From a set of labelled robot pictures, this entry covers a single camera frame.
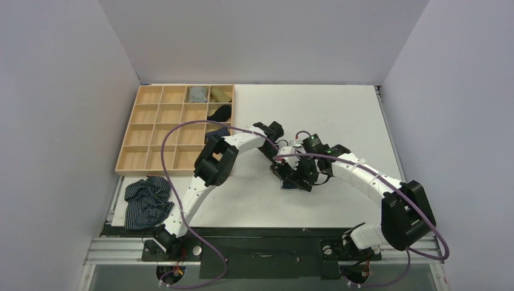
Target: wooden box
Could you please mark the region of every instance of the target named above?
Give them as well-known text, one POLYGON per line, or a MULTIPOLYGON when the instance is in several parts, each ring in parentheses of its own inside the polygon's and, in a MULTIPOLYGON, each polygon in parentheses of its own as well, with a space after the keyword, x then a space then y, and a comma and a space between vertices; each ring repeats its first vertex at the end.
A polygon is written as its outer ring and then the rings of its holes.
MULTIPOLYGON (((232 106, 226 122, 233 125, 234 85, 199 85, 207 89, 207 103, 189 103, 189 88, 197 85, 140 86, 119 152, 116 173, 121 176, 163 175, 161 146, 164 136, 182 122, 205 120, 220 106, 232 106), (218 103, 210 96, 219 88, 232 98, 231 103, 218 103)), ((205 145, 205 134, 221 126, 209 123, 189 124, 175 130, 166 140, 164 159, 170 175, 192 175, 194 163, 205 145)))

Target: wooden organizer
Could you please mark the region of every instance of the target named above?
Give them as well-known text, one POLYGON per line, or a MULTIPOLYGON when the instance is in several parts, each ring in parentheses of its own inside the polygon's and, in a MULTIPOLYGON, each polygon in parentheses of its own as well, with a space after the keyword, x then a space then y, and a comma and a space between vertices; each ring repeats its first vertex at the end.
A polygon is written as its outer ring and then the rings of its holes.
MULTIPOLYGON (((189 88, 197 85, 140 86, 121 147, 116 173, 121 176, 163 175, 161 145, 164 136, 182 122, 207 119, 222 105, 232 106, 234 120, 234 85, 200 85, 207 89, 208 103, 189 103, 189 88), (211 88, 220 88, 232 103, 213 102, 211 88)), ((164 147, 166 169, 170 175, 192 175, 196 158, 205 145, 205 134, 221 128, 217 124, 197 123, 173 132, 164 147)))

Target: white wall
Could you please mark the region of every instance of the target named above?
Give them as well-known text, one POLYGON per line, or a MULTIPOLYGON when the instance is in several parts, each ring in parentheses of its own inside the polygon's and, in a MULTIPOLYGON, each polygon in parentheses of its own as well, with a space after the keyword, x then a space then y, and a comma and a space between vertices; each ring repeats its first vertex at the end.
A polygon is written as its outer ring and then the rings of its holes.
POLYGON ((144 82, 381 84, 427 0, 99 0, 144 82))
POLYGON ((512 290, 514 2, 480 2, 430 1, 381 93, 450 244, 452 290, 512 290))
POLYGON ((138 80, 96 1, 2 1, 0 39, 0 290, 74 290, 138 80))

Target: striped cloth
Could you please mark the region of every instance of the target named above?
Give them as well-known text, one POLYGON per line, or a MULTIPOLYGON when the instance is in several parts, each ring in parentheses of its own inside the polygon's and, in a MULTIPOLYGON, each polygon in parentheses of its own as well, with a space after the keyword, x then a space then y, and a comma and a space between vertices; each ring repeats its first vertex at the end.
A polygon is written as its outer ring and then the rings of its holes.
POLYGON ((161 224, 173 207, 173 203, 168 202, 170 190, 168 182, 160 176, 148 176, 146 180, 128 185, 125 228, 141 230, 161 224))
POLYGON ((207 103, 207 89, 201 86, 189 88, 189 103, 207 103))

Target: tabletop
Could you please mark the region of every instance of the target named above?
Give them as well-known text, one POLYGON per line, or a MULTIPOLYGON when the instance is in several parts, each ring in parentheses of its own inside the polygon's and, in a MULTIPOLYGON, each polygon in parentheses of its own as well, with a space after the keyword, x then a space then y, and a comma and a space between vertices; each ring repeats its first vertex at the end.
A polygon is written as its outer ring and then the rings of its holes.
MULTIPOLYGON (((401 178, 374 86, 235 85, 235 92, 235 126, 276 121, 286 140, 300 130, 317 133, 323 143, 341 144, 384 174, 401 178)), ((333 178, 310 193, 281 190, 269 167, 259 150, 238 156, 231 177, 209 194, 191 226, 353 227, 380 222, 380 208, 345 181, 333 178)), ((112 226, 124 226, 125 188, 143 178, 124 178, 112 226)), ((182 195, 190 178, 172 181, 182 195)), ((175 202, 173 194, 170 200, 175 202)))

